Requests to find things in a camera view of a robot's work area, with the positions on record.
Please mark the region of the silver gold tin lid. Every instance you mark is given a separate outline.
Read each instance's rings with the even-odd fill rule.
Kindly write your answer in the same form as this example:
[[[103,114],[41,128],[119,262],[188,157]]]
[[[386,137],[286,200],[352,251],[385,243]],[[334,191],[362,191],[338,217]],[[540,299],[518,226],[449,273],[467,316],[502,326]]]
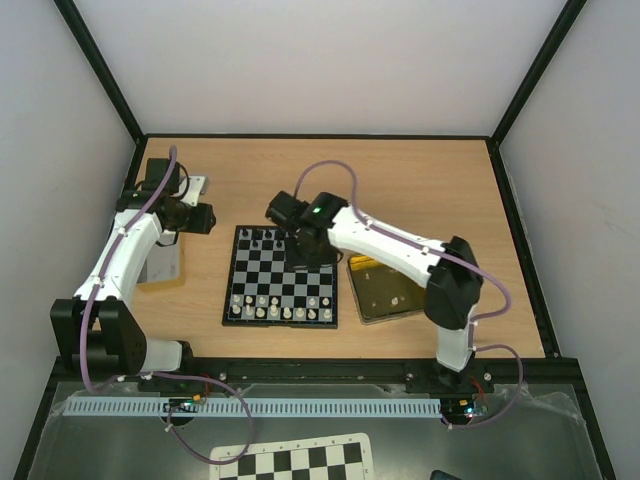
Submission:
[[[156,291],[185,284],[184,245],[179,237],[173,242],[171,235],[161,237],[161,245],[154,244],[147,255],[137,287],[143,291]]]

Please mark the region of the black silver chess board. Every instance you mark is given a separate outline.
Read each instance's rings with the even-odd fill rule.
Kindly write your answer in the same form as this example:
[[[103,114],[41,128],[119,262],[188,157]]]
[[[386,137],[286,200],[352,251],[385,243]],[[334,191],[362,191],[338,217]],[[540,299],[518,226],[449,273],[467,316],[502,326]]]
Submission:
[[[292,327],[335,329],[338,327],[338,272],[337,266],[320,269],[289,270],[285,265],[285,240],[287,234],[275,226],[238,225],[232,246],[230,269],[227,283],[225,306],[222,315],[224,326],[237,327]],[[233,296],[241,297],[234,304]],[[253,304],[246,305],[245,297],[253,297]],[[258,303],[264,296],[265,305]],[[271,299],[279,298],[278,316],[270,315]],[[322,299],[329,298],[328,306]],[[241,307],[241,313],[234,315],[232,306]],[[246,306],[253,308],[253,316],[244,314]],[[283,318],[283,309],[289,307],[292,317]],[[265,316],[256,317],[256,309],[263,308]],[[298,319],[296,310],[305,309],[305,317]],[[308,311],[315,309],[317,318],[308,319]],[[330,309],[330,320],[323,318],[323,311]]]

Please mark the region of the gold tin with pieces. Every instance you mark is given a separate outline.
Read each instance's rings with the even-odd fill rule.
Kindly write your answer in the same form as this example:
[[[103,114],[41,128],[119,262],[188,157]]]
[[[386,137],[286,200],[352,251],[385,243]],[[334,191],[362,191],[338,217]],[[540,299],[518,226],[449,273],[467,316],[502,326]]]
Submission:
[[[365,255],[352,255],[347,273],[362,324],[423,312],[424,289],[395,269]]]

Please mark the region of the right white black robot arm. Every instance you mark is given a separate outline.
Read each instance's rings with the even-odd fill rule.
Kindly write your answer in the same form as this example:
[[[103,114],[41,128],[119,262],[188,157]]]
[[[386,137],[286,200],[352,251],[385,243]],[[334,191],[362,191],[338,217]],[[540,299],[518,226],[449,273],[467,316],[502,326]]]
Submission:
[[[445,390],[460,390],[471,379],[471,316],[483,279],[469,243],[424,239],[361,213],[328,192],[312,202],[281,191],[265,217],[289,234],[289,261],[312,268],[339,250],[366,255],[403,274],[423,289],[423,311],[436,325],[436,379]]]

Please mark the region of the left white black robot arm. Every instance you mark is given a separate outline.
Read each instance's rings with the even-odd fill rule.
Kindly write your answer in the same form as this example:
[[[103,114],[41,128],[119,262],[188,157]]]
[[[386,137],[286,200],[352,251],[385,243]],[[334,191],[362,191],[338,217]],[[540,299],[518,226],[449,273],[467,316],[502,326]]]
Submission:
[[[89,393],[129,376],[177,372],[191,358],[186,341],[148,337],[130,306],[163,235],[207,235],[213,229],[213,207],[199,200],[207,182],[188,174],[175,146],[167,157],[149,159],[144,179],[118,199],[109,237],[87,279],[71,298],[53,303],[50,319],[61,360]]]

